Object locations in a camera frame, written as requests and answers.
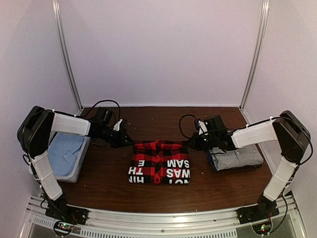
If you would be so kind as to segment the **grey button shirt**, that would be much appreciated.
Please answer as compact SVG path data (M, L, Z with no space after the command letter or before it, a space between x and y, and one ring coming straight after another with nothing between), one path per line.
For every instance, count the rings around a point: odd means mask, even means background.
M209 150L213 153L213 161L218 171L243 167L260 167L264 159L256 145L249 145L233 151L222 151L218 148Z

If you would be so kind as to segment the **red black plaid shirt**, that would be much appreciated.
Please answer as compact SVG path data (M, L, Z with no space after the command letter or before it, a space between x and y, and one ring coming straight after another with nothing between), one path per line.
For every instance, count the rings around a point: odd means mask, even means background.
M141 141L133 146L128 181L141 184L189 184L191 179L185 141Z

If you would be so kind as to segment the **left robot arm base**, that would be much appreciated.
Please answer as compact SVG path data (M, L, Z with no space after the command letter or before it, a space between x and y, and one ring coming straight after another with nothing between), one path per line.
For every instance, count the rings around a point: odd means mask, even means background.
M76 225L86 225L88 210L68 205L64 195L56 201L48 198L45 201L48 203L45 215L55 219L53 231L58 237L70 235Z

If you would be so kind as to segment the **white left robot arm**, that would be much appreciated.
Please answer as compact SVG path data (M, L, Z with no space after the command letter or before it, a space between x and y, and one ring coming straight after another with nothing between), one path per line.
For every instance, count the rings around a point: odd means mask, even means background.
M48 147L52 132L102 139L112 148L132 146L135 141L128 135L127 120L110 127L101 119L83 119L34 106L17 132L22 150L30 157L35 175L49 200L56 201L63 191L58 184L49 162Z

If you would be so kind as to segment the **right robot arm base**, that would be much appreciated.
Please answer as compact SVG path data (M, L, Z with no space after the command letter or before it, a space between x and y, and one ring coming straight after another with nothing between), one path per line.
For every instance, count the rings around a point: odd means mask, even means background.
M252 223L253 231L260 236L272 231L272 217L279 215L276 201L260 195L256 205L241 207L236 210L240 224Z

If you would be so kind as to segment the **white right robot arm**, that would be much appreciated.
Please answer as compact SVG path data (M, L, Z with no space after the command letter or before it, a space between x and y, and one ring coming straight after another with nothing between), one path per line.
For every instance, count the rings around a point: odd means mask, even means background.
M273 204L291 183L301 165L306 150L313 151L311 135L307 128L290 110L280 115L230 129L220 115L195 121L196 131L186 137L186 145L198 151L218 148L223 152L235 151L251 145L276 144L275 154L279 157L276 168L262 192L263 200L254 207L254 215L264 219L273 211Z

